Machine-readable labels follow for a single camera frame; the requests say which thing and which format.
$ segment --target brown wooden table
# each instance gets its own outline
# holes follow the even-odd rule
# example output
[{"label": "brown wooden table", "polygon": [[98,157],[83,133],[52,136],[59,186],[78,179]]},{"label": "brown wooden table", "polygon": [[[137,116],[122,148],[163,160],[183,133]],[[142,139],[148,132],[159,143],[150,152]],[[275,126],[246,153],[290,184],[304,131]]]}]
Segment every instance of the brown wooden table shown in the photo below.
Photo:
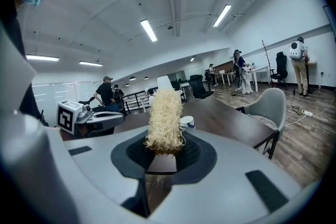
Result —
[{"label": "brown wooden table", "polygon": [[[270,127],[219,102],[213,95],[185,103],[183,116],[194,117],[198,130],[232,138],[254,148],[258,148],[275,135]],[[148,123],[148,113],[131,114],[122,124],[114,128],[114,133],[143,127]]]}]

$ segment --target chair armrest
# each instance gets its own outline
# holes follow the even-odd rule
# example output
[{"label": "chair armrest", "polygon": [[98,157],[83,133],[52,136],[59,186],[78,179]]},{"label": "chair armrest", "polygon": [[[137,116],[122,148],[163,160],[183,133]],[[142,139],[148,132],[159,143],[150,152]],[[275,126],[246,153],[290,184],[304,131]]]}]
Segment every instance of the chair armrest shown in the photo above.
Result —
[{"label": "chair armrest", "polygon": [[245,108],[243,106],[241,106],[240,108],[236,108],[236,110],[238,110],[241,113],[245,114]]}]

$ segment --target ceiling light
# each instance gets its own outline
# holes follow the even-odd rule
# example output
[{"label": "ceiling light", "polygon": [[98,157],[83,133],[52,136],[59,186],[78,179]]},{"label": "ceiling light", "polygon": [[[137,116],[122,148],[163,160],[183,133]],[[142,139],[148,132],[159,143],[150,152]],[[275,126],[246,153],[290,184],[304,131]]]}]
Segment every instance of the ceiling light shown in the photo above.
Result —
[{"label": "ceiling light", "polygon": [[43,61],[58,61],[58,57],[40,56],[40,55],[26,55],[27,60],[43,60]]},{"label": "ceiling light", "polygon": [[50,84],[33,85],[32,87],[48,86],[48,85],[50,85]]},{"label": "ceiling light", "polygon": [[88,65],[88,66],[95,66],[95,67],[102,67],[103,65],[100,63],[94,63],[94,62],[79,62],[80,65]]},{"label": "ceiling light", "polygon": [[145,31],[147,32],[147,34],[149,35],[149,37],[151,38],[151,40],[154,42],[154,41],[157,41],[157,38],[153,32],[153,29],[152,27],[150,26],[149,22],[147,19],[145,20],[142,20],[140,22],[140,24],[142,25],[142,27],[145,29]]},{"label": "ceiling light", "polygon": [[215,22],[214,27],[219,25],[219,23],[223,20],[224,16],[227,14],[230,8],[231,8],[231,5],[225,5],[222,13],[220,14],[217,21]]}]

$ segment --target paper cup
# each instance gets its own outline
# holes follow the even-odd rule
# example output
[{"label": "paper cup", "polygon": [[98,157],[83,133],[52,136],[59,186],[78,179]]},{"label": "paper cup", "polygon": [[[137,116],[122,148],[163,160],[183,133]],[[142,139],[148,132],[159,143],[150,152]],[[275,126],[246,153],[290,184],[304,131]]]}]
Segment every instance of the paper cup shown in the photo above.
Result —
[{"label": "paper cup", "polygon": [[189,127],[195,129],[195,121],[191,116],[186,116],[180,119],[180,126],[182,128]]}]

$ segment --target power strip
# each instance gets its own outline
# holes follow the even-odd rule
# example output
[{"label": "power strip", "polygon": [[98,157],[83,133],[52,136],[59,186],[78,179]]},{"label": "power strip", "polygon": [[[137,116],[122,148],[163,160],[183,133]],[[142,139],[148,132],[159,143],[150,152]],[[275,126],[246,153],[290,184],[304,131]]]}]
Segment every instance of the power strip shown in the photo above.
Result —
[{"label": "power strip", "polygon": [[309,116],[309,117],[313,117],[313,113],[307,111],[307,110],[302,110],[302,114],[303,115],[306,115],[306,116]]}]

